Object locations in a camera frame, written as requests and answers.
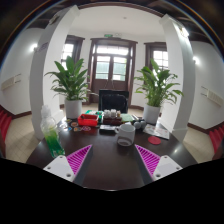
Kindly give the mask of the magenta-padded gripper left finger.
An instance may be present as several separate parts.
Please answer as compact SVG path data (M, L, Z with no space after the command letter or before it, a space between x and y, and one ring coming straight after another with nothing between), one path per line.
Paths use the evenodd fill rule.
M92 146L87 145L68 156L58 156L44 170L81 186L92 155Z

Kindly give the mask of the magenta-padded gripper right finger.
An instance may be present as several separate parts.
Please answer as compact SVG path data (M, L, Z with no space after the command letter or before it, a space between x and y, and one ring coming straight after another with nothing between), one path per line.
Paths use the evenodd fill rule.
M135 145L136 160L145 185L182 169L168 155L159 156L152 151Z

